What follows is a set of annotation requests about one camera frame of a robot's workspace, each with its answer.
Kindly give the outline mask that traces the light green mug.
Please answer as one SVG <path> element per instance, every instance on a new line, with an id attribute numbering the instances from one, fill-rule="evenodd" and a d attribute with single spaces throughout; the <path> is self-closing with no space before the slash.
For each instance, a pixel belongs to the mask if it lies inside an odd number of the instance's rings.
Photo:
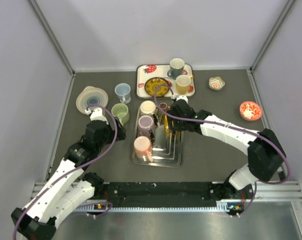
<path id="1" fill-rule="evenodd" d="M 130 119 L 129 109 L 123 103 L 115 104 L 111 109 L 111 113 L 119 119 L 121 125 L 125 125 Z"/>

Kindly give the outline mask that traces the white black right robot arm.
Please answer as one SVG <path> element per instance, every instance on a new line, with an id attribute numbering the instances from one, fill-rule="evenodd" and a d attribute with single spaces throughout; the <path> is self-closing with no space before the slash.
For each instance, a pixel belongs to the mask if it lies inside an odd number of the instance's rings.
<path id="1" fill-rule="evenodd" d="M 268 182 L 286 159 L 286 154 L 275 133 L 270 129 L 248 130 L 226 122 L 211 112 L 195 112 L 187 100 L 178 97 L 167 111 L 171 131 L 189 131 L 226 143 L 247 156 L 247 163 L 232 172 L 223 188 L 235 198 L 248 185 Z"/>

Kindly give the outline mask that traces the dark brown red mug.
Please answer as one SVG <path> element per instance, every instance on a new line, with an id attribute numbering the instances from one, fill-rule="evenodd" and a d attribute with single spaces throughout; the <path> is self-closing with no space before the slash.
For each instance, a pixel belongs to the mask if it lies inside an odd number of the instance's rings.
<path id="1" fill-rule="evenodd" d="M 164 112 L 164 111 L 166 112 L 167 108 L 168 108 L 167 103 L 161 102 L 161 103 L 158 105 L 158 111 L 157 111 L 157 116 L 158 116 L 158 118 L 162 118 L 163 112 Z"/>

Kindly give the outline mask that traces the yellow mug black handle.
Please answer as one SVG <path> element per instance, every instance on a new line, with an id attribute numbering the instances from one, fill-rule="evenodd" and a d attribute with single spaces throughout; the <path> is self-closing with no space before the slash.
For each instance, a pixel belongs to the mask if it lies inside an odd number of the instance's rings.
<path id="1" fill-rule="evenodd" d="M 164 117 L 164 129 L 167 137 L 174 133 L 174 121 L 167 114 Z"/>

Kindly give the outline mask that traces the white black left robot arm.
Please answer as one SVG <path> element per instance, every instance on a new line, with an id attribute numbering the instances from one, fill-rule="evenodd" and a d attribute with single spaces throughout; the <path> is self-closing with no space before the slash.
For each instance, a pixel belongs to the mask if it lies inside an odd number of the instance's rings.
<path id="1" fill-rule="evenodd" d="M 23 208 L 12 212 L 13 239 L 20 233 L 28 240 L 50 240 L 62 222 L 84 201 L 103 195 L 100 178 L 85 171 L 104 157 L 116 141 L 126 138 L 121 121 L 114 116 L 111 121 L 113 127 L 104 115 L 91 115 L 85 134 L 68 148 L 45 186 Z"/>

